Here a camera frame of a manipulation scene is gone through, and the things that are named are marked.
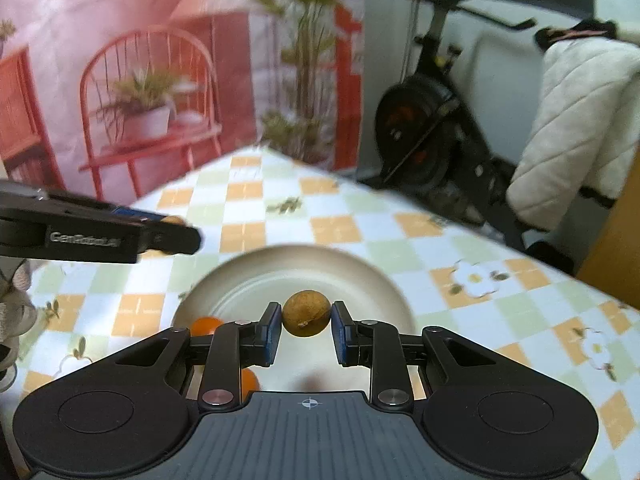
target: red chair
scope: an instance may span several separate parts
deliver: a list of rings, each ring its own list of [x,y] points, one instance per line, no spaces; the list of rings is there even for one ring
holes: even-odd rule
[[[64,189],[36,99],[26,46],[0,59],[0,158],[14,180]]]
[[[178,117],[184,112],[202,120],[170,121],[168,132],[157,139],[123,138],[124,118],[100,117],[100,108],[113,101],[114,81],[124,80],[138,69],[168,69],[188,78],[193,91],[177,100]],[[79,171],[90,170],[95,192],[104,200],[100,169],[126,164],[136,197],[143,194],[135,162],[140,158],[178,152],[186,167],[194,169],[194,146],[210,144],[222,154],[218,88],[211,57],[198,38],[176,28],[150,27],[134,30],[111,41],[89,62],[80,80],[80,107],[88,161]]]

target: gray ribbed panel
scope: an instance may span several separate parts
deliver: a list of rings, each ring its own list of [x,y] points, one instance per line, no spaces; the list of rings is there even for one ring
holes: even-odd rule
[[[306,408],[308,398],[319,404]],[[207,415],[178,453],[130,480],[473,480],[431,450],[405,415],[362,394],[256,393]],[[38,473],[34,480],[58,480]]]

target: crosshair symbol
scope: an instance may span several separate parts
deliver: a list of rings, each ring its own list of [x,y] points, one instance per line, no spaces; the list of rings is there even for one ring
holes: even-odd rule
[[[308,399],[305,399],[302,402],[299,402],[299,404],[302,404],[305,408],[311,409],[311,408],[315,408],[318,404],[322,404],[322,402],[318,402],[317,400],[309,397]]]

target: metal screw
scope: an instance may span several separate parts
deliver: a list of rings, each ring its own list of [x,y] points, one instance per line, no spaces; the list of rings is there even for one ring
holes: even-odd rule
[[[234,400],[234,394],[228,390],[207,390],[202,394],[202,400],[212,406],[223,406]]]
[[[389,388],[378,394],[378,400],[387,406],[400,406],[409,400],[409,395],[404,390]]]

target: tablecloth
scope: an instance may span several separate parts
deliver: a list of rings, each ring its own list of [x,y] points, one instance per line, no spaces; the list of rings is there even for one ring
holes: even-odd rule
[[[132,266],[39,269],[30,294],[40,318],[3,394],[5,423],[28,392],[170,326],[217,265],[263,246],[315,243],[381,269],[417,327],[444,326],[582,392],[600,420],[585,474],[640,478],[640,314],[631,307],[401,196],[263,148],[220,158],[135,207],[186,218],[203,247]]]

